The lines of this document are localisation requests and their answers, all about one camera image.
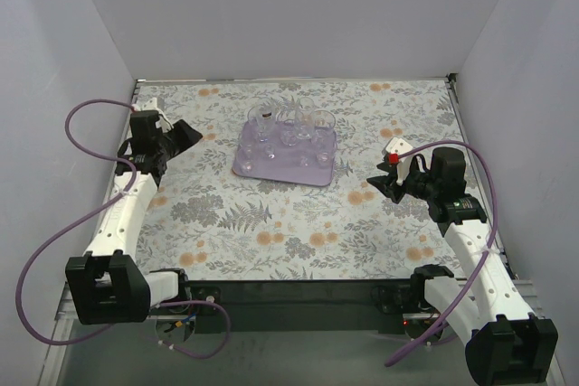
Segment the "clear stemmed glass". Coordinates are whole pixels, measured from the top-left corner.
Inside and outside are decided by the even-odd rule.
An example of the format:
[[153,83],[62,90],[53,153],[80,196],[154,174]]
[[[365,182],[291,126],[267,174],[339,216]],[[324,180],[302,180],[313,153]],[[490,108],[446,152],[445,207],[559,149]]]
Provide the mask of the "clear stemmed glass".
[[255,108],[256,135],[260,142],[269,139],[276,122],[276,108],[272,103],[261,103]]

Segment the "clear wine glass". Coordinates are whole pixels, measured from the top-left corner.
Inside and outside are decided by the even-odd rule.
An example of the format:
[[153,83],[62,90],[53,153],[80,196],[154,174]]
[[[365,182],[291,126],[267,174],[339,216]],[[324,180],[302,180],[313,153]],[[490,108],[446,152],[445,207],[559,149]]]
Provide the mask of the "clear wine glass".
[[263,153],[269,160],[273,160],[278,155],[278,148],[275,144],[266,142],[263,144]]

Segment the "tall clear glass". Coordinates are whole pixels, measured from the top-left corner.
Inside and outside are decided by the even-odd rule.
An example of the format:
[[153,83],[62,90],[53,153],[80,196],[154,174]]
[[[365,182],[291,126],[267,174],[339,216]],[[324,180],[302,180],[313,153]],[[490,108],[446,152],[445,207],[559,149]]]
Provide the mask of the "tall clear glass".
[[310,139],[314,131],[313,113],[316,109],[315,102],[309,97],[298,100],[294,118],[295,135],[298,140]]

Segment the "small faceted clear glass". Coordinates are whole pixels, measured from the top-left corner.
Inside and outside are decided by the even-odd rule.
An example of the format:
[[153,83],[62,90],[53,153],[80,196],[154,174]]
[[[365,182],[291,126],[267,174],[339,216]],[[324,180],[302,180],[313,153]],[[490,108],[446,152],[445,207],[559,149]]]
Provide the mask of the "small faceted clear glass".
[[247,157],[239,157],[237,159],[237,164],[240,167],[243,174],[253,174],[256,169],[256,160]]

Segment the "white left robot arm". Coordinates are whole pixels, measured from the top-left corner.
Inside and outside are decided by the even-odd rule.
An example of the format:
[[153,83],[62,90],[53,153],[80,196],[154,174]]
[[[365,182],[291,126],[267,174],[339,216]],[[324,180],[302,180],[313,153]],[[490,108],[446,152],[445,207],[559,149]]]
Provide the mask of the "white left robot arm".
[[118,151],[113,204],[84,253],[69,258],[65,275],[84,325],[144,321],[151,308],[189,299],[186,273],[166,268],[143,273],[136,263],[138,237],[167,164],[196,145],[202,134],[183,119],[170,123],[158,108],[129,117],[130,136]]

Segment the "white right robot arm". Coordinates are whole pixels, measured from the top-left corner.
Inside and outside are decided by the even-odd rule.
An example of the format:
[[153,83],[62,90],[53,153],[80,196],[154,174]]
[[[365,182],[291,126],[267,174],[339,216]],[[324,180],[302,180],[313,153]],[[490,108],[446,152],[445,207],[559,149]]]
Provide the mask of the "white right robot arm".
[[448,269],[436,265],[414,271],[411,281],[419,306],[431,307],[439,316],[385,366],[397,364],[450,327],[464,346],[470,376],[478,385],[541,383],[555,354],[555,325],[539,317],[518,292],[494,246],[497,223],[466,191],[467,144],[444,140],[428,147],[432,158],[426,161],[420,147],[391,139],[378,166],[384,175],[368,183],[394,203],[406,195],[425,201],[468,279],[459,284]]

